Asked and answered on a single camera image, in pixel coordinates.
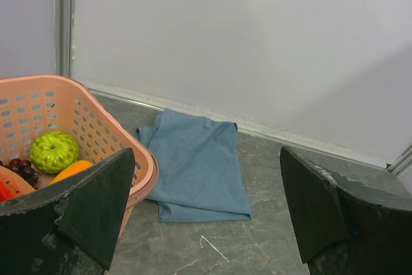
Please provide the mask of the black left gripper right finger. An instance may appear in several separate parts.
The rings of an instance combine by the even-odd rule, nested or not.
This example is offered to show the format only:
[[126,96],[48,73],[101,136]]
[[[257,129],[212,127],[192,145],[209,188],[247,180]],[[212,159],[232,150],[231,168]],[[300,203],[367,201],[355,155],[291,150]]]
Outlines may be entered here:
[[317,165],[290,147],[281,175],[310,274],[411,274],[411,198]]

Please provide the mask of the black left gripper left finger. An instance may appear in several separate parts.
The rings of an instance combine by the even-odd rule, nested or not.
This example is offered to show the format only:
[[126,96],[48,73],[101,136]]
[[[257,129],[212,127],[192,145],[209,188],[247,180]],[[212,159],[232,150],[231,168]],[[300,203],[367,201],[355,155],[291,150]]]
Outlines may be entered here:
[[1,274],[110,269],[134,174],[125,148],[90,168],[1,203]]

